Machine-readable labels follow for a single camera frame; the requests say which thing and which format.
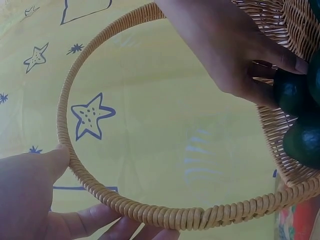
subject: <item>wicker basket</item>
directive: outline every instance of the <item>wicker basket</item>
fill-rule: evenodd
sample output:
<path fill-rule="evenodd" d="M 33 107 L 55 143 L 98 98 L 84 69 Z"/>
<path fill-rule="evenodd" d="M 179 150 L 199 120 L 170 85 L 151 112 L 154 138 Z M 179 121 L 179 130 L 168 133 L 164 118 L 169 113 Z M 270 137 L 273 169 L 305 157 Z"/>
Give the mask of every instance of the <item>wicker basket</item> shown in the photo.
<path fill-rule="evenodd" d="M 233 0 L 233 2 L 252 16 L 267 36 L 286 45 L 305 60 L 308 61 L 313 52 L 319 48 L 320 27 L 308 0 Z M 64 81 L 57 109 L 57 134 L 59 142 L 68 146 L 69 166 L 85 189 L 124 216 L 145 224 L 176 230 L 206 230 L 246 222 L 320 194 L 320 172 L 301 166 L 283 151 L 283 135 L 295 119 L 279 109 L 270 110 L 266 107 L 257 108 L 264 135 L 279 174 L 290 186 L 275 194 L 270 193 L 231 205 L 216 205 L 206 210 L 199 207 L 168 208 L 147 205 L 120 196 L 106 189 L 86 170 L 72 146 L 67 125 L 69 93 L 79 69 L 89 55 L 112 36 L 133 26 L 164 18 L 157 5 L 149 3 L 117 19 L 85 47 Z"/>

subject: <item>yellow fabric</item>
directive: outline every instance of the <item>yellow fabric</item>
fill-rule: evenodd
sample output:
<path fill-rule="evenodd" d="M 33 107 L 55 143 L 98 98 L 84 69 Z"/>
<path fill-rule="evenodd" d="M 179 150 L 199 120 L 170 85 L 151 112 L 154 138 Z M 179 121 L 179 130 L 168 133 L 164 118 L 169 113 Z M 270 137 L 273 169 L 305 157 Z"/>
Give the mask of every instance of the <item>yellow fabric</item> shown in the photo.
<path fill-rule="evenodd" d="M 64 17 L 64 0 L 17 0 L 3 7 L 0 157 L 55 147 L 57 101 L 80 54 L 74 45 L 81 49 L 108 23 L 147 3 L 66 2 Z M 95 97 L 96 108 L 100 99 L 108 107 L 96 109 L 107 114 L 98 121 L 101 136 L 97 123 L 88 122 L 93 112 L 80 113 L 93 105 L 77 106 Z M 146 204 L 208 208 L 274 191 L 274 164 L 255 107 L 221 93 L 167 20 L 120 33 L 90 56 L 72 86 L 68 128 L 79 158 L 99 181 Z M 86 128 L 96 135 L 80 136 Z M 68 170 L 55 186 L 80 184 Z M 84 190 L 55 189 L 52 210 L 76 211 L 97 202 Z M 266 216 L 183 232 L 181 239 L 270 240 L 273 225 L 273 216 Z"/>

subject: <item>green fruit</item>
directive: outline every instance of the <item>green fruit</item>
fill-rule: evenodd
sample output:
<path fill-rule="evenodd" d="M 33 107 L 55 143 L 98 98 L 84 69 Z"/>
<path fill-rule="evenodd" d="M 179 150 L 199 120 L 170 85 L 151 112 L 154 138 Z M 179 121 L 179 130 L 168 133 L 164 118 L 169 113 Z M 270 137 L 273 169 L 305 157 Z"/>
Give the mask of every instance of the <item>green fruit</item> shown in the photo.
<path fill-rule="evenodd" d="M 311 96 L 320 104 L 320 51 L 312 56 L 309 63 L 307 82 Z"/>
<path fill-rule="evenodd" d="M 318 22 L 320 22 L 320 1 L 309 0 L 310 7 Z"/>
<path fill-rule="evenodd" d="M 298 117 L 316 106 L 309 93 L 307 75 L 278 69 L 273 80 L 273 95 L 282 111 L 292 116 Z"/>
<path fill-rule="evenodd" d="M 300 116 L 283 137 L 285 153 L 302 165 L 320 170 L 320 112 Z"/>

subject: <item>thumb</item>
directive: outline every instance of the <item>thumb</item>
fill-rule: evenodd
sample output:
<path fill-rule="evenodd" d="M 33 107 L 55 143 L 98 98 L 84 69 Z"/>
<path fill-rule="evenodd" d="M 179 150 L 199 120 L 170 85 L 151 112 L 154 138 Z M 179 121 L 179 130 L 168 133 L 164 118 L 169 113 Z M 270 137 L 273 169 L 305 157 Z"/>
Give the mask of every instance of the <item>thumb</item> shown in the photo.
<path fill-rule="evenodd" d="M 261 59 L 294 74 L 307 74 L 308 63 L 292 51 L 266 37 Z"/>
<path fill-rule="evenodd" d="M 69 165 L 69 150 L 65 145 L 59 144 L 54 150 L 42 154 L 41 157 L 44 158 L 54 184 L 65 173 Z"/>

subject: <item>finger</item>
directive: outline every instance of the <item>finger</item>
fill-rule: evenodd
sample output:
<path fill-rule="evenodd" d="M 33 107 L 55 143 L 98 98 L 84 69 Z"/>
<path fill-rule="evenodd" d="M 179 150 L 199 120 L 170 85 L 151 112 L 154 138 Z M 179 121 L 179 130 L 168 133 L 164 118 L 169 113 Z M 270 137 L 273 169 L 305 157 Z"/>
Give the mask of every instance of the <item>finger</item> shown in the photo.
<path fill-rule="evenodd" d="M 120 218 L 120 220 L 117 221 L 114 225 L 112 225 L 108 231 L 106 231 L 101 237 L 99 237 L 98 240 L 130 239 L 140 225 L 140 222 L 124 216 Z"/>
<path fill-rule="evenodd" d="M 308 63 L 293 52 L 268 37 L 264 38 L 264 51 L 261 60 L 277 65 L 279 68 L 294 74 L 307 74 Z"/>
<path fill-rule="evenodd" d="M 241 84 L 242 86 L 237 88 L 238 91 L 233 93 L 236 97 L 246 99 L 258 106 L 272 109 L 278 108 L 274 100 L 273 87 L 271 85 L 250 77 L 247 77 Z"/>
<path fill-rule="evenodd" d="M 70 161 L 68 148 L 61 144 L 54 150 L 42 154 L 41 158 L 45 159 L 45 164 L 52 176 L 53 183 L 64 174 Z"/>
<path fill-rule="evenodd" d="M 68 226 L 71 239 L 89 237 L 121 217 L 119 213 L 102 203 L 79 212 L 61 213 L 61 216 Z"/>
<path fill-rule="evenodd" d="M 180 232 L 177 230 L 164 229 L 153 240 L 177 240 L 180 237 Z"/>
<path fill-rule="evenodd" d="M 253 62 L 250 64 L 247 73 L 251 78 L 273 79 L 276 70 Z"/>
<path fill-rule="evenodd" d="M 145 240 L 153 239 L 158 233 L 163 230 L 161 227 L 156 227 L 152 225 L 145 225 L 141 231 L 134 237 L 133 240 Z"/>

